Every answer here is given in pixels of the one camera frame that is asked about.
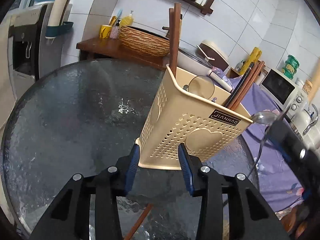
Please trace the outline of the person's hand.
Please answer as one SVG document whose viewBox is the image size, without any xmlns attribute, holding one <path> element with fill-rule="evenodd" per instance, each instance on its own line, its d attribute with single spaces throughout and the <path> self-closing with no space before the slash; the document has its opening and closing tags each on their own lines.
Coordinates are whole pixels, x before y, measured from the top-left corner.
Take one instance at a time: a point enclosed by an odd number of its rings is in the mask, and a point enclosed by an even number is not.
<svg viewBox="0 0 320 240">
<path fill-rule="evenodd" d="M 308 227 L 310 210 L 304 204 L 296 205 L 280 221 L 292 239 L 299 239 Z"/>
</svg>

